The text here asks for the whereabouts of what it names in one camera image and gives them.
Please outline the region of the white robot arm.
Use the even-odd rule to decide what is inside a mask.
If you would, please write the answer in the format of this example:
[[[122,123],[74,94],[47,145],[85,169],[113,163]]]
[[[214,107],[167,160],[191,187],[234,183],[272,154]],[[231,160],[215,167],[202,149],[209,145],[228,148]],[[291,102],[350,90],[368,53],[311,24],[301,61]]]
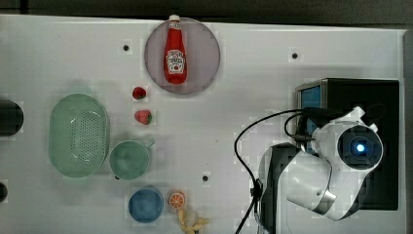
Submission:
[[[364,115],[359,106],[347,113],[315,107],[297,112],[316,128],[310,134],[297,132],[294,143],[276,144],[264,153],[254,206],[257,234],[282,231],[287,220],[284,202],[334,221],[360,209],[366,179],[384,157],[378,128],[365,124]]]

